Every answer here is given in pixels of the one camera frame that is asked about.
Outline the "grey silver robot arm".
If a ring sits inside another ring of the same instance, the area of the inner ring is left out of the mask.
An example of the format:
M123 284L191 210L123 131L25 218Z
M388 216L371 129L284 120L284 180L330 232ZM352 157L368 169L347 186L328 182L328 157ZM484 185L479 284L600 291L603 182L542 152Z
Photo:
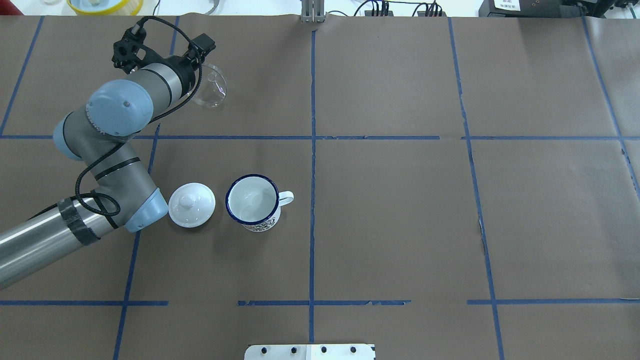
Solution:
M187 39L182 55L164 57L135 26L113 44L112 64L125 77L101 85L54 128L57 150L85 167L74 193L1 234L1 288L16 284L118 229L142 230L169 211L159 187L130 144L148 125L198 91L207 35Z

